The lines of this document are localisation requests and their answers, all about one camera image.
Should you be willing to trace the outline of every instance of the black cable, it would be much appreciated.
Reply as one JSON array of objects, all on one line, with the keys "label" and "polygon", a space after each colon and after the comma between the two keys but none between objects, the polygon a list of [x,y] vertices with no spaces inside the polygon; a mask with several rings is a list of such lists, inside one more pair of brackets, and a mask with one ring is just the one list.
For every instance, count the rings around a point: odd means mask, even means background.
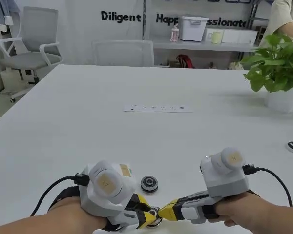
[{"label": "black cable", "polygon": [[51,189],[53,189],[55,186],[57,186],[59,183],[65,181],[65,180],[74,180],[75,179],[75,175],[71,175],[71,176],[66,176],[66,177],[63,177],[57,181],[55,181],[53,184],[50,185],[49,188],[47,188],[46,191],[44,191],[44,193],[42,194],[41,198],[39,199],[38,201],[38,204],[37,206],[35,207],[34,211],[31,213],[30,216],[34,216],[37,212],[37,210],[39,209],[39,207],[41,206],[41,203],[43,201],[43,199],[45,198],[45,196],[48,194],[48,192],[51,191]]},{"label": "black cable", "polygon": [[266,168],[262,168],[262,167],[255,167],[254,165],[245,165],[243,166],[243,171],[245,175],[251,175],[251,174],[255,174],[259,171],[263,171],[263,172],[268,172],[269,174],[273,175],[278,181],[279,183],[282,185],[282,187],[285,190],[285,193],[287,194],[288,197],[288,201],[289,201],[289,206],[292,207],[292,199],[291,199],[291,195],[290,192],[287,188],[287,186],[285,186],[285,184],[283,183],[283,181],[280,179],[279,176],[276,175],[276,173],[272,172],[271,170],[268,170]]},{"label": "black cable", "polygon": [[292,204],[292,199],[291,199],[290,192],[289,192],[287,186],[285,186],[285,184],[283,183],[283,181],[280,179],[280,177],[277,176],[276,173],[274,173],[274,172],[272,172],[271,170],[268,170],[268,169],[266,169],[266,168],[257,167],[256,169],[257,169],[258,171],[268,172],[269,174],[273,175],[273,176],[279,181],[279,183],[280,183],[280,184],[282,185],[282,187],[284,188],[285,193],[287,194],[288,201],[289,201],[289,206],[292,207],[293,204]]},{"label": "black cable", "polygon": [[73,180],[75,184],[81,185],[81,186],[87,186],[89,184],[90,178],[88,175],[77,173],[76,175],[71,176],[65,176],[57,181],[55,181],[53,184],[50,185],[49,188],[47,188],[46,191],[42,194],[41,198],[38,201],[37,206],[35,207],[34,211],[31,213],[30,216],[34,216],[39,207],[41,206],[42,201],[44,200],[45,196],[48,194],[48,192],[51,191],[55,186],[57,186],[59,183],[65,181],[65,180]]}]

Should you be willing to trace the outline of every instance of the human hand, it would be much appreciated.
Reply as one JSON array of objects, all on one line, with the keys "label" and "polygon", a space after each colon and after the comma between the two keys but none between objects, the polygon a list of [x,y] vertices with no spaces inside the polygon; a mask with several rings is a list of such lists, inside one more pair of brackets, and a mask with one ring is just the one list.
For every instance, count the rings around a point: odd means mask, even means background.
[{"label": "human hand", "polygon": [[47,214],[63,217],[64,221],[72,225],[77,234],[91,234],[102,229],[107,224],[106,218],[94,217],[85,212],[80,206],[78,197],[69,197],[56,203]]},{"label": "human hand", "polygon": [[240,225],[253,233],[261,233],[274,206],[257,195],[244,193],[217,203],[215,209],[220,217],[209,222],[224,221],[227,227]]}]

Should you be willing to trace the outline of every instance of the table surface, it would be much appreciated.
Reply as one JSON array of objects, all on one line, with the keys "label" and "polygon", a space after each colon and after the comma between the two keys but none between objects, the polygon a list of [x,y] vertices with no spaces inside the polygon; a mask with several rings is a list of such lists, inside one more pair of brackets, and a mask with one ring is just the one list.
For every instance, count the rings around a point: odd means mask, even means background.
[{"label": "table surface", "polygon": [[[155,176],[152,205],[206,189],[203,157],[237,147],[247,163],[276,172],[293,198],[293,114],[264,106],[242,71],[59,65],[0,118],[0,225],[30,215],[44,190],[88,163],[131,164],[139,181]],[[183,104],[193,113],[125,113],[129,104]],[[287,205],[272,176],[249,176],[251,189]],[[38,214],[71,186],[53,189]],[[223,224],[165,221],[142,233],[243,234]]]}]

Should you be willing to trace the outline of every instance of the yellow cup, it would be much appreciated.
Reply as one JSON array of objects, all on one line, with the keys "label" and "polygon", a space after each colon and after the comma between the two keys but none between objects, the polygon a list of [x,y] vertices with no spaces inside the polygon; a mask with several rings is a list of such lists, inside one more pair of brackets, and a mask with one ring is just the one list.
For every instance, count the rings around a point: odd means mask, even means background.
[{"label": "yellow cup", "polygon": [[221,36],[222,33],[221,32],[213,32],[213,34],[211,35],[211,42],[214,44],[218,44],[221,42]]}]

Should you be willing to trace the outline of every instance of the bottle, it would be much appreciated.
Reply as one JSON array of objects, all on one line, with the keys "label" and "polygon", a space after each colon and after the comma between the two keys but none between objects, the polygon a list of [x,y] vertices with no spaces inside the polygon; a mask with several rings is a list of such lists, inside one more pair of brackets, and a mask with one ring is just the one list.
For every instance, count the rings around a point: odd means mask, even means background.
[{"label": "bottle", "polygon": [[171,37],[170,41],[171,42],[177,42],[179,40],[179,28],[178,24],[176,24],[172,29],[171,29]]}]

